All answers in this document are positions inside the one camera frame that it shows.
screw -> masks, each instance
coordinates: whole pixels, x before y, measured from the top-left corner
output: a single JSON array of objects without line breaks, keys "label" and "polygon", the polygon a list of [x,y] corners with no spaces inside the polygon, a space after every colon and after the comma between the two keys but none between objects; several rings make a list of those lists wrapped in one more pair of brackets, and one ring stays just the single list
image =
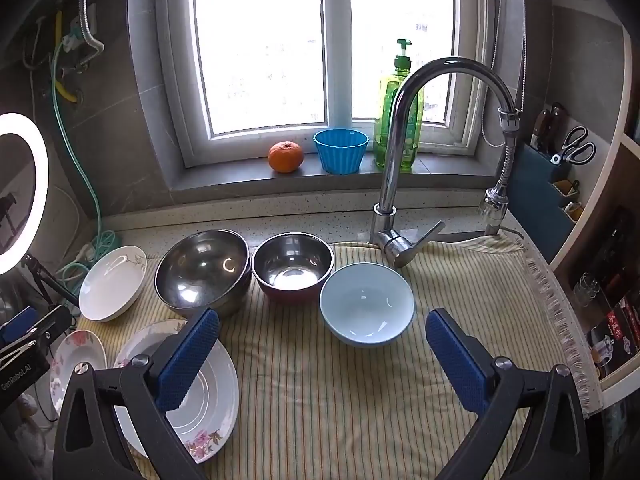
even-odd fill
[{"label": "screw", "polygon": [[566,365],[556,365],[556,372],[562,377],[568,377],[571,373],[571,370]]},{"label": "screw", "polygon": [[78,363],[74,367],[74,372],[78,375],[84,374],[89,369],[89,365],[87,363]]},{"label": "screw", "polygon": [[495,359],[495,365],[501,370],[508,370],[513,366],[513,363],[508,357],[497,357]]},{"label": "screw", "polygon": [[149,356],[148,355],[144,355],[144,354],[139,354],[136,355],[132,360],[131,360],[131,364],[135,367],[139,367],[142,368],[143,366],[146,366],[149,362]]}]

knife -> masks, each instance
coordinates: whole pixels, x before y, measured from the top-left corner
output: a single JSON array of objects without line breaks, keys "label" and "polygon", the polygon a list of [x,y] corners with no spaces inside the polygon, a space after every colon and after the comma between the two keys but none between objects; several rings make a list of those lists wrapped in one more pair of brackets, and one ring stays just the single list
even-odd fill
[{"label": "knife", "polygon": [[558,132],[564,126],[567,117],[567,111],[559,102],[554,102],[551,105],[551,120],[547,126],[547,133],[545,135],[544,148],[547,153],[556,152],[555,140],[558,136]]},{"label": "knife", "polygon": [[542,151],[543,147],[545,146],[544,139],[550,121],[551,112],[545,109],[538,114],[536,123],[533,126],[530,145],[534,150],[537,150],[538,152]]}]

kitchen scissors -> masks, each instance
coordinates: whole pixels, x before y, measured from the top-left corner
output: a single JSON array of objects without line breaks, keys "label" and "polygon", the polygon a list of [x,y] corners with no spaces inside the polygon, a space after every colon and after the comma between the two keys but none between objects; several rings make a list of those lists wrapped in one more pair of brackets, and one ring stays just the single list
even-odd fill
[{"label": "kitchen scissors", "polygon": [[[596,156],[596,145],[593,142],[582,143],[588,135],[589,132],[584,126],[572,128],[564,138],[560,151],[551,157],[551,163],[560,166],[563,162],[568,162],[574,166],[582,166],[591,162]],[[576,158],[576,155],[585,152],[589,152],[589,155],[580,159]]]}]

blue silicone cup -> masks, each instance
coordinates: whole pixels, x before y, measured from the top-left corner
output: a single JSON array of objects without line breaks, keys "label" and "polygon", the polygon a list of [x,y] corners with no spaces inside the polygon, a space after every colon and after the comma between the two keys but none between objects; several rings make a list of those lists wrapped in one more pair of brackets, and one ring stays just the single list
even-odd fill
[{"label": "blue silicone cup", "polygon": [[323,130],[314,135],[322,168],[327,173],[345,175],[360,169],[369,137],[356,130]]}]

plate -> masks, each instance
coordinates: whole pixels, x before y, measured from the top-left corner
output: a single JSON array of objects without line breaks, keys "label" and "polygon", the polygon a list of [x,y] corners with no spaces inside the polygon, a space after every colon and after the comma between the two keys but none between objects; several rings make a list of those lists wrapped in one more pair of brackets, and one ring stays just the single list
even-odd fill
[{"label": "plate", "polygon": [[[183,319],[169,319],[136,332],[120,350],[113,367],[125,366],[140,353],[152,354],[167,336],[180,332],[185,323]],[[225,445],[236,423],[239,404],[236,368],[225,347],[216,341],[180,407],[167,412],[166,418],[199,464]],[[115,409],[125,438],[146,456],[127,409],[122,406]]]},{"label": "plate", "polygon": [[105,254],[82,282],[80,312],[91,321],[117,318],[140,295],[145,272],[146,255],[139,247],[119,247]]},{"label": "plate", "polygon": [[94,370],[104,370],[107,367],[104,347],[98,336],[90,330],[76,330],[66,336],[49,367],[49,393],[58,414],[74,367],[81,362],[89,363]]}]

